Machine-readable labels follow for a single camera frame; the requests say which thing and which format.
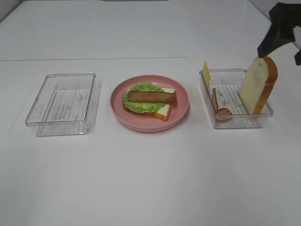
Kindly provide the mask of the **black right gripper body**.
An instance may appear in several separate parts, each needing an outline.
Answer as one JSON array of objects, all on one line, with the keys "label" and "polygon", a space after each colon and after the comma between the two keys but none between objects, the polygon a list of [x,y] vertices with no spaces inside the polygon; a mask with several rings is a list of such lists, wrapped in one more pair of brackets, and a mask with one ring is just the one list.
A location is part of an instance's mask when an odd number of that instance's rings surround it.
[{"label": "black right gripper body", "polygon": [[278,2],[269,11],[271,26],[283,23],[289,27],[301,26],[301,5]]}]

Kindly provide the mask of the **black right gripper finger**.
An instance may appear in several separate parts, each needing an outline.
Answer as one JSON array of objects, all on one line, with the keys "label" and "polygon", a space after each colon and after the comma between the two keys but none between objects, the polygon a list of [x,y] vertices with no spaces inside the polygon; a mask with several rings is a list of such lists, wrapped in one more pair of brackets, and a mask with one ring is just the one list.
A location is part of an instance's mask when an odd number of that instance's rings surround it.
[{"label": "black right gripper finger", "polygon": [[289,24],[272,23],[266,36],[257,48],[258,57],[266,57],[277,48],[295,42],[294,28],[295,26]]},{"label": "black right gripper finger", "polygon": [[299,50],[294,56],[296,65],[301,65],[301,50]]}]

